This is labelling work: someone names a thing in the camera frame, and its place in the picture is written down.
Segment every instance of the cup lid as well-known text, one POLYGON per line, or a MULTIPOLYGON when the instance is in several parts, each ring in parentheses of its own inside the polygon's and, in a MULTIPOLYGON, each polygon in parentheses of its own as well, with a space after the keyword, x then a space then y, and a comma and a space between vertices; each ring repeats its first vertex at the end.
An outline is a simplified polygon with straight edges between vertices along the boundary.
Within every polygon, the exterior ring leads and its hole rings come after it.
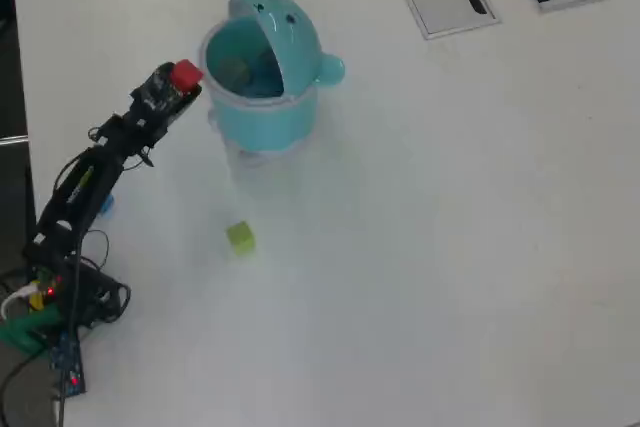
POLYGON ((256 19, 278 61, 285 95, 301 95, 321 76, 318 34, 294 0, 230 0, 229 16, 256 19))

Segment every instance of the blue object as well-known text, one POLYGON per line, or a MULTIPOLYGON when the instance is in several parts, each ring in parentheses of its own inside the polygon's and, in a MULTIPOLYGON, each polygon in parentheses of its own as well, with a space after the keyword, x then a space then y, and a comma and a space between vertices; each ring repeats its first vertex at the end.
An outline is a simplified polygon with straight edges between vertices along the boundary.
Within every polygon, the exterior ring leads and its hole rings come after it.
POLYGON ((230 0, 229 17, 201 53, 220 132, 247 152, 287 150, 313 129, 317 85, 340 83, 344 64, 293 0, 230 0))
POLYGON ((104 215, 107 212, 109 212, 111 210, 111 207, 113 207, 113 202, 114 202, 113 195, 109 194, 109 197, 107 197, 107 200, 105 200, 104 204, 102 204, 102 207, 100 207, 100 212, 98 212, 98 215, 104 215))

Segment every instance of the blue lid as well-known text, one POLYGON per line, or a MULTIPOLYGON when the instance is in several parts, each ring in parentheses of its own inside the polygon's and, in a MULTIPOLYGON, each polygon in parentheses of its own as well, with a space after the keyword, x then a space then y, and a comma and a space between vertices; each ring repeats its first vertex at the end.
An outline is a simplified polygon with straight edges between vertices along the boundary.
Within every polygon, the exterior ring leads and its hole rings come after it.
POLYGON ((285 95, 301 95, 313 82, 337 84, 344 64, 322 53, 318 34, 293 0, 230 0, 231 18, 256 19, 278 61, 285 95))

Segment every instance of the cup handle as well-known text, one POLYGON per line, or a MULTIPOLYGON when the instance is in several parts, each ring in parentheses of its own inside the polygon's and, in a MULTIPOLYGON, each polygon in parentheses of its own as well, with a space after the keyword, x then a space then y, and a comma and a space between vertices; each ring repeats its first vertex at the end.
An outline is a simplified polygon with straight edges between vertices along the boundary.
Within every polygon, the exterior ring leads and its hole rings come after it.
POLYGON ((345 66, 342 59, 331 54, 322 54, 320 75, 316 79, 318 85, 336 85, 342 82, 345 74, 345 66))

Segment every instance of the dark floor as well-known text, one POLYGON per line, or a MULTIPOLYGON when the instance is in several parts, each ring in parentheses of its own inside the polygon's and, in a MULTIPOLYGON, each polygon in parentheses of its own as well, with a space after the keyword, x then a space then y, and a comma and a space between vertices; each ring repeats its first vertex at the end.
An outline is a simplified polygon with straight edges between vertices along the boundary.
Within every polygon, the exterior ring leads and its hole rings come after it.
MULTIPOLYGON (((7 137, 27 133, 20 52, 15 23, 0 27, 0 143, 7 137)), ((0 274, 22 266, 20 250, 26 237, 29 147, 27 143, 0 145, 0 274)), ((10 287, 24 278, 10 279, 10 287)), ((0 299, 6 293, 0 287, 0 299)), ((25 356, 0 343, 0 379, 25 356)), ((6 414, 12 427, 51 427, 54 425, 50 401, 53 378, 43 358, 27 367, 11 384, 5 398, 6 414)))

